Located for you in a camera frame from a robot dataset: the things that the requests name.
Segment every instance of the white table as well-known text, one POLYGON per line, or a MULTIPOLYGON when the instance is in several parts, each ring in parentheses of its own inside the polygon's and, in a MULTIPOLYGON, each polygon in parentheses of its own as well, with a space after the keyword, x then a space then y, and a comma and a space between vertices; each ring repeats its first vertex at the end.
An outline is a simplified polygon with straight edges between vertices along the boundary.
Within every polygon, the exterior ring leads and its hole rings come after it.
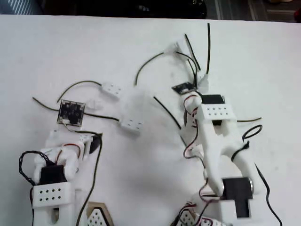
MULTIPOLYGON (((124 19, 72 16, 0 16, 0 224, 31 225, 30 184, 18 173, 25 150, 43 147, 57 113, 60 92, 75 81, 110 81, 128 92, 109 101, 93 85, 66 99, 102 98, 98 114, 120 117, 131 102, 141 64, 187 33, 206 67, 206 20, 124 19)), ((271 187, 270 202, 284 225, 299 219, 300 54, 299 24, 210 21, 211 92, 231 99, 238 118, 261 116, 263 131, 251 139, 256 163, 271 187)), ((189 68, 173 56, 144 68, 138 87, 148 91, 144 131, 133 139, 116 122, 84 118, 85 129, 104 132, 103 152, 92 201, 105 202, 115 225, 169 225, 179 208, 203 184, 197 160, 182 157, 184 146, 155 94, 182 123, 179 97, 171 86, 192 80, 189 68)), ((240 124, 241 132, 257 123, 240 124)), ((24 171, 33 172, 33 156, 24 171)), ((94 162, 83 180, 90 181, 94 162)))

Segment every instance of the white connector block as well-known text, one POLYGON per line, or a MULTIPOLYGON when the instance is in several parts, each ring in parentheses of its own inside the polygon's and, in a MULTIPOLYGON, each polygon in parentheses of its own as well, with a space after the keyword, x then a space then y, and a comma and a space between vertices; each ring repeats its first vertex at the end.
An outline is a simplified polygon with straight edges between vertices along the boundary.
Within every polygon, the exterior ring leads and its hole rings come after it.
POLYGON ((75 192, 69 182, 38 185, 33 187, 32 207, 46 207, 74 202, 75 192))
POLYGON ((94 209, 88 218, 88 226, 108 226, 99 209, 94 209))
POLYGON ((121 87, 115 86, 111 83, 104 83, 102 85, 102 91, 115 99, 120 99, 122 95, 121 87))
POLYGON ((120 126, 131 133, 140 134, 143 128, 143 122, 141 120, 135 119, 134 117, 124 118, 120 122, 120 126))

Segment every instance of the dark floor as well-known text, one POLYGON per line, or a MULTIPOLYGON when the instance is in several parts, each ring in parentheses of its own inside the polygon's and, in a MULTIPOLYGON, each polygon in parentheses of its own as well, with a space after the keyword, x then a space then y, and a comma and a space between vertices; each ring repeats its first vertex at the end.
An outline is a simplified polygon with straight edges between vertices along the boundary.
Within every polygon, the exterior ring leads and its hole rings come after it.
POLYGON ((206 0, 207 19, 295 22, 301 0, 268 3, 266 0, 206 0))

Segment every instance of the circuit board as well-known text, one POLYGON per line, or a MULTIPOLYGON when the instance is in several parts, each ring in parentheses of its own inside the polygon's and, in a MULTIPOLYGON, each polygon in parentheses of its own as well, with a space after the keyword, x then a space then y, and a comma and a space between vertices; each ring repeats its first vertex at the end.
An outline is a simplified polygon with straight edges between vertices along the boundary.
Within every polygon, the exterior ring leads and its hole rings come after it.
POLYGON ((63 124, 68 119, 67 125, 81 127, 86 104, 75 101, 61 100, 57 123, 63 124))

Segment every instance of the perforated white plastic bracket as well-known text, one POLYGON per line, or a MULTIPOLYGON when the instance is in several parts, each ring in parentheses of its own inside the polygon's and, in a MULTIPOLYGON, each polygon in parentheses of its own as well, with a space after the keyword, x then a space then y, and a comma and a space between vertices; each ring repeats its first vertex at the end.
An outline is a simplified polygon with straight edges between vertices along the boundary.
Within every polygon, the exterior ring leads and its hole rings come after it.
POLYGON ((121 87, 115 86, 112 83, 104 83, 102 91, 115 99, 120 99, 122 95, 121 87))
POLYGON ((108 226, 100 209, 94 209, 88 218, 88 226, 108 226))
POLYGON ((194 226, 195 219, 189 210, 184 210, 176 226, 194 226))
POLYGON ((57 206, 72 203, 75 192, 71 183, 62 182, 33 187, 32 207, 57 206))
POLYGON ((200 223, 197 226, 226 226, 226 225, 216 219, 202 217, 200 223))
POLYGON ((231 105, 228 104, 216 104, 216 105, 201 104, 201 109, 205 120, 226 120, 226 119, 235 120, 236 119, 236 116, 233 113, 231 105))
POLYGON ((124 118, 120 122, 120 126, 123 129, 126 129, 127 131, 135 134, 140 134, 141 130, 143 128, 143 122, 141 120, 138 120, 136 118, 124 118))

